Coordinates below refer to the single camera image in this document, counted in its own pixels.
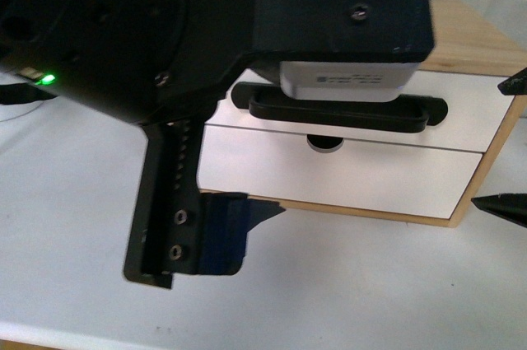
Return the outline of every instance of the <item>green led light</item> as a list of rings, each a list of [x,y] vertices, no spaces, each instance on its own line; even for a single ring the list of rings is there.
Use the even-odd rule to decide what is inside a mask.
[[[36,85],[47,86],[55,83],[55,81],[57,81],[56,76],[54,76],[53,74],[46,74],[40,81],[36,83]]]

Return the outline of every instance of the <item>screw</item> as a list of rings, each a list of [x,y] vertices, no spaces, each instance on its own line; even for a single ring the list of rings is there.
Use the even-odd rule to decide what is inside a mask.
[[[358,3],[351,8],[350,17],[355,23],[361,23],[368,19],[370,12],[370,6],[364,3]]]
[[[169,80],[170,80],[169,72],[160,72],[159,74],[156,75],[154,82],[156,83],[156,86],[158,88],[162,88],[163,86],[166,86],[168,84]]]
[[[168,256],[172,261],[177,261],[178,259],[181,259],[181,257],[183,256],[183,247],[181,247],[180,245],[173,246],[170,249]]]
[[[189,214],[185,210],[179,210],[174,216],[174,222],[176,225],[182,225],[187,222]]]

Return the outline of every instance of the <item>drawer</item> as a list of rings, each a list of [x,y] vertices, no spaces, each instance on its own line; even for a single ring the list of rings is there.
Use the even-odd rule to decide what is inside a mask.
[[[235,128],[299,134],[312,133],[408,146],[485,152],[512,102],[512,97],[502,96],[497,89],[497,84],[503,79],[502,77],[444,72],[416,72],[405,87],[404,93],[440,97],[445,99],[449,106],[449,113],[441,124],[427,127],[421,133],[391,133],[257,119],[247,110],[237,109],[229,96],[220,102],[217,112],[208,123]],[[240,80],[262,81],[249,71],[245,72]]]
[[[345,139],[336,152],[306,136],[208,125],[203,189],[448,219],[482,154]]]

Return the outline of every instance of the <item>drawer handle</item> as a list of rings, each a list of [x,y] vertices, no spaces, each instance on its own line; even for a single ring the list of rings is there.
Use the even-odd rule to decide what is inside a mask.
[[[446,102],[430,96],[401,95],[386,103],[295,100],[278,87],[253,82],[236,84],[231,99],[260,119],[398,133],[422,132],[448,114]]]

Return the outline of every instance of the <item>mounting hole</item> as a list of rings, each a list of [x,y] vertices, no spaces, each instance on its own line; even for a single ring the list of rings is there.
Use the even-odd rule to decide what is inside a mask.
[[[183,225],[189,219],[189,214],[185,210],[179,210],[174,216],[174,222],[176,225]]]
[[[172,261],[177,261],[178,259],[181,259],[181,257],[183,256],[183,247],[181,247],[180,245],[173,246],[170,249],[168,256]]]
[[[332,138],[330,136],[307,135],[307,143],[317,152],[324,154],[335,152],[344,144],[343,138]]]
[[[10,16],[4,19],[2,29],[11,40],[29,42],[36,38],[33,21],[21,16]]]

